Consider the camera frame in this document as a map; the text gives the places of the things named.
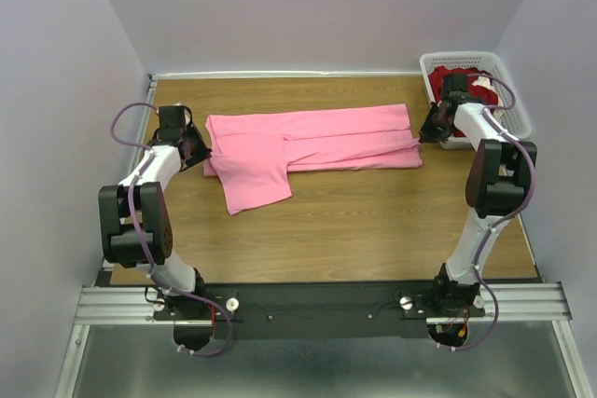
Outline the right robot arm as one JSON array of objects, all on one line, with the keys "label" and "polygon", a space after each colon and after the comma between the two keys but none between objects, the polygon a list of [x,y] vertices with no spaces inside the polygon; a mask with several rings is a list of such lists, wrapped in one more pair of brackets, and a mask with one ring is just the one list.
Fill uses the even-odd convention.
[{"label": "right robot arm", "polygon": [[458,130],[475,150],[466,184],[469,208],[457,246],[423,295],[423,304],[448,316],[475,304],[482,273],[495,242],[507,224],[527,206],[535,190],[537,147],[521,141],[493,116],[512,106],[486,104],[469,91],[471,74],[452,73],[442,80],[419,131],[420,143],[440,143]]}]

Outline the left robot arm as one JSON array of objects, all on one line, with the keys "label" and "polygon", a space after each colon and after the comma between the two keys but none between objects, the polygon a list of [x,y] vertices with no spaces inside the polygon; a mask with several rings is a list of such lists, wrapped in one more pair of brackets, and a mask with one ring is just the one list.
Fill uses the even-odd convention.
[{"label": "left robot arm", "polygon": [[181,103],[149,107],[159,125],[148,143],[123,140],[116,133],[118,120],[136,106],[142,104],[125,106],[110,125],[114,141],[139,148],[142,156],[123,180],[99,190],[104,259],[139,270],[165,297],[174,299],[184,317],[195,319],[215,304],[208,298],[200,272],[174,249],[164,191],[178,173],[208,160],[212,150],[195,126],[192,111]]}]

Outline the pink t shirt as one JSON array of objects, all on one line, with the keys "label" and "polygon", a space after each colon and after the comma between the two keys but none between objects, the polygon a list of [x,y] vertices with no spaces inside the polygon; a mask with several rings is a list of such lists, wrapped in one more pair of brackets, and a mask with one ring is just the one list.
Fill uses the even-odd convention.
[{"label": "pink t shirt", "polygon": [[416,169],[423,161],[404,104],[206,119],[229,214],[292,196],[291,172]]}]

